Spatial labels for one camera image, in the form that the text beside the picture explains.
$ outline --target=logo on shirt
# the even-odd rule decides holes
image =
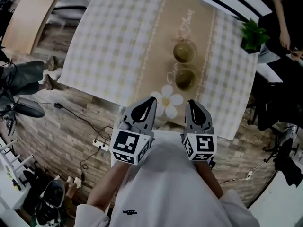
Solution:
[[[137,212],[135,210],[123,210],[123,213],[127,214],[127,215],[137,214]]]

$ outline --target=hand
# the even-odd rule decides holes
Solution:
[[[296,51],[292,51],[291,56],[293,59],[298,61],[300,59],[300,57],[302,56],[302,54],[303,54],[303,51],[296,50]]]
[[[281,45],[289,50],[290,47],[290,36],[287,30],[281,30],[280,34],[280,43]]]

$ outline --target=green leaves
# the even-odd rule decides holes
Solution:
[[[243,37],[246,39],[245,50],[256,50],[259,45],[264,44],[270,37],[266,34],[266,29],[259,28],[257,23],[250,19],[249,22],[243,23],[241,29]]]

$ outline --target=white shirt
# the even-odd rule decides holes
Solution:
[[[77,207],[75,227],[259,227],[237,193],[217,199],[189,161],[177,133],[155,131],[151,151],[121,184],[111,219]]]

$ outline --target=potted plant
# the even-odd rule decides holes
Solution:
[[[252,19],[249,22],[243,23],[241,48],[248,54],[260,52],[261,45],[269,39],[269,36],[265,32],[266,29],[259,28],[257,23]]]

